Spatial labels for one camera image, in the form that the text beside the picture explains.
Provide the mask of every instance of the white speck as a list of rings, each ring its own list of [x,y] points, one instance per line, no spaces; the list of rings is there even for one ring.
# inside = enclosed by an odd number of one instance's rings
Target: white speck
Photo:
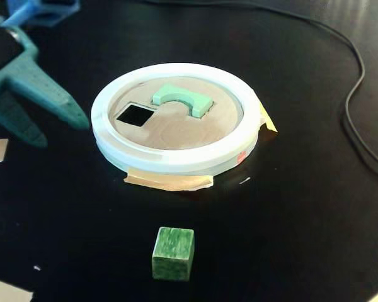
[[[244,184],[245,182],[247,182],[248,180],[250,180],[251,178],[250,177],[248,177],[247,179],[245,179],[245,180],[243,180],[243,181],[241,181],[239,184]]]

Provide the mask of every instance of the square cutout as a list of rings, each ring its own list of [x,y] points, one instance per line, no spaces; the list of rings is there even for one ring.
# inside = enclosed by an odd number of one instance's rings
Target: square cutout
[[[0,27],[0,69],[19,56],[24,48],[4,28]]]
[[[117,118],[118,121],[141,127],[154,114],[153,110],[130,104]]]

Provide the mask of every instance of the black surface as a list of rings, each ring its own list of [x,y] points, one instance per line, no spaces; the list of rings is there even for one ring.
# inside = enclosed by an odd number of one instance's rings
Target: black surface
[[[352,116],[378,152],[378,1],[258,2],[355,41],[367,80]],[[34,291],[34,301],[367,301],[378,291],[378,176],[340,122],[358,70],[338,39],[261,11],[116,0],[87,0],[30,35],[39,64],[87,113],[128,71],[196,62],[245,80],[280,134],[263,130],[213,188],[167,193],[124,184],[91,132],[22,102],[49,148],[12,140],[0,164],[0,279]],[[189,283],[152,280],[160,226],[195,230]]]
[[[73,5],[76,3],[76,0],[42,0],[42,2],[48,4]]]
[[[117,120],[124,123],[141,127],[154,114],[152,110],[148,110],[136,105],[130,105]]]
[[[23,51],[23,46],[5,28],[0,28],[0,69],[14,60]]]

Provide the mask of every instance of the wooden cube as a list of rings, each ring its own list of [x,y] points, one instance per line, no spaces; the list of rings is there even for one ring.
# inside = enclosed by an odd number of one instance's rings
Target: wooden cube
[[[195,232],[184,228],[159,228],[152,253],[152,277],[189,281],[195,251]]]

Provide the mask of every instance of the black cable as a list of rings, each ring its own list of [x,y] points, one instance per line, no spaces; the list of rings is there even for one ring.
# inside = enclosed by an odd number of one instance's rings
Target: black cable
[[[207,2],[200,2],[200,1],[186,1],[186,0],[179,0],[179,1],[158,1],[158,0],[144,0],[144,2],[151,3],[151,4],[168,4],[168,5],[181,5],[181,6],[223,6],[223,7],[244,7],[244,8],[253,8],[253,9],[261,9],[264,11],[269,11],[271,13],[275,14],[280,14],[282,16],[287,16],[291,18],[295,18],[298,20],[305,21],[307,23],[312,23],[315,25],[318,25],[325,30],[328,30],[332,34],[336,35],[338,38],[343,40],[351,49],[353,52],[354,56],[356,57],[356,60],[358,62],[358,66],[360,68],[360,76],[355,83],[355,85],[352,87],[350,92],[348,93],[345,101],[345,115],[346,115],[346,120],[348,125],[350,126],[350,129],[352,130],[355,138],[357,139],[357,142],[365,149],[365,151],[368,152],[368,154],[378,163],[378,155],[367,145],[367,143],[364,141],[364,139],[361,137],[361,134],[358,132],[357,128],[354,125],[354,122],[352,120],[352,117],[350,115],[350,110],[349,110],[349,104],[352,96],[355,94],[356,90],[360,87],[362,81],[364,80],[365,77],[365,66],[363,59],[360,55],[360,52],[358,51],[358,48],[354,45],[354,43],[344,34],[342,34],[340,31],[330,27],[329,25],[326,25],[323,22],[320,22],[318,20],[312,19],[307,16],[303,16],[301,14],[295,14],[291,13],[289,11],[284,11],[281,9],[277,8],[272,8],[269,6],[264,6],[261,4],[257,4],[251,1],[243,1],[243,0],[220,0],[220,1],[207,1]]]

